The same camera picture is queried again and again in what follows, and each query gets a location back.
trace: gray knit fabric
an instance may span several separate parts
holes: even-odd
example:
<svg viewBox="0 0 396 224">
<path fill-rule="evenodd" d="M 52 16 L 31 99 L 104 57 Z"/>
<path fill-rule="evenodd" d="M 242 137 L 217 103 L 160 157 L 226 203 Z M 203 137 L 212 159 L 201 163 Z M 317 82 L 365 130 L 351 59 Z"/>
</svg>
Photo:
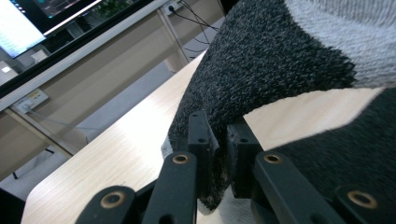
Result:
<svg viewBox="0 0 396 224">
<path fill-rule="evenodd" d="M 394 0 L 286 0 L 293 19 L 327 47 L 356 64 L 355 87 L 396 83 Z"/>
<path fill-rule="evenodd" d="M 188 117 L 204 110 L 214 147 L 210 211 L 230 184 L 226 126 L 263 105 L 310 91 L 390 87 L 395 74 L 392 1 L 240 0 L 219 33 L 177 109 L 163 155 L 187 138 Z"/>
</svg>

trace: wooden table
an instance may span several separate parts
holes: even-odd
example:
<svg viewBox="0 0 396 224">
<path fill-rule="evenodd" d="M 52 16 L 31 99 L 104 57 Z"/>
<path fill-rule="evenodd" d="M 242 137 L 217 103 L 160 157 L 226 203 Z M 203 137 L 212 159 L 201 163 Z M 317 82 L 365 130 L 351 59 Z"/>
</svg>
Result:
<svg viewBox="0 0 396 224">
<path fill-rule="evenodd" d="M 183 68 L 37 185 L 27 199 L 22 223 L 74 223 L 101 189 L 123 185 L 139 190 L 154 180 L 163 163 L 160 147 L 201 59 Z M 245 119 L 262 147 L 269 149 L 349 122 L 381 91 L 312 92 L 255 110 Z M 248 208 L 238 203 L 228 197 L 212 215 L 199 214 L 198 223 L 251 222 Z M 230 212 L 230 204 L 238 212 Z"/>
</svg>

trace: light-colored wood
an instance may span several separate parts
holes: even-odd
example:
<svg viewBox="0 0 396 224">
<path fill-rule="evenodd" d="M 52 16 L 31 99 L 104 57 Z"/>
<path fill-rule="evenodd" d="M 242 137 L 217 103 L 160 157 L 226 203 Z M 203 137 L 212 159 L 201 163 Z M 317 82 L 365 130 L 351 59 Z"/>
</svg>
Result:
<svg viewBox="0 0 396 224">
<path fill-rule="evenodd" d="M 74 223 L 101 189 L 123 185 L 139 190 L 154 180 L 163 164 L 160 147 L 200 60 L 183 68 L 35 187 L 22 223 Z M 270 148 L 348 122 L 379 92 L 313 92 L 265 106 L 245 118 L 263 147 Z M 210 216 L 199 214 L 198 222 L 226 220 L 221 212 L 226 205 Z M 244 219 L 236 218 L 235 223 L 240 220 Z"/>
</svg>

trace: fabric cloth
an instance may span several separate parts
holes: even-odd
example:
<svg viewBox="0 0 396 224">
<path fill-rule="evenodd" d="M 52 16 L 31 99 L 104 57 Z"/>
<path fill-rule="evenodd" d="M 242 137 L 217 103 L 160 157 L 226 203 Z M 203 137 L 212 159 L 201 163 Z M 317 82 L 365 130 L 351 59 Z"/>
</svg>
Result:
<svg viewBox="0 0 396 224">
<path fill-rule="evenodd" d="M 177 150 L 188 117 L 203 109 L 218 140 L 215 209 L 230 180 L 226 126 L 255 108 L 310 91 L 396 84 L 396 4 L 392 0 L 240 0 L 226 16 L 186 89 L 163 144 Z"/>
</svg>

